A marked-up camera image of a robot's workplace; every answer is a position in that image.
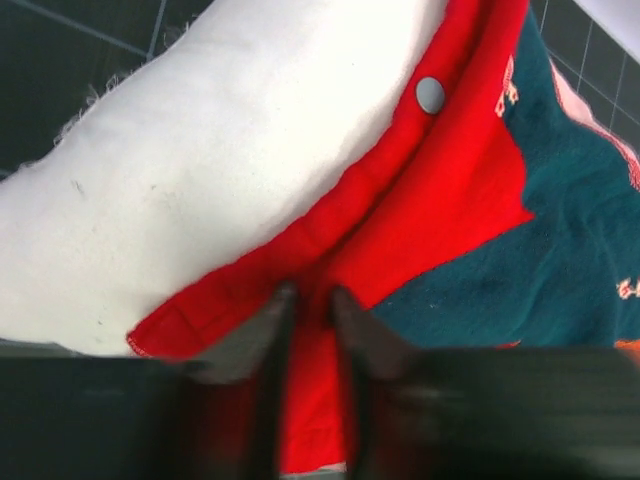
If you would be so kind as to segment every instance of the red trim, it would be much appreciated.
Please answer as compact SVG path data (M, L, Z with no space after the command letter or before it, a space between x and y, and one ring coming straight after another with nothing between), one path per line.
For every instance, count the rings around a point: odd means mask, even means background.
M336 344L324 315L329 289L347 285L371 307L532 218L520 202L524 162L494 112L527 8L526 0L450 0L378 144L272 242L178 293L129 335L140 354L189 357L240 324L280 281L293 279L303 301L288 385L285 472L344 460ZM446 93L437 117L415 99L425 76Z

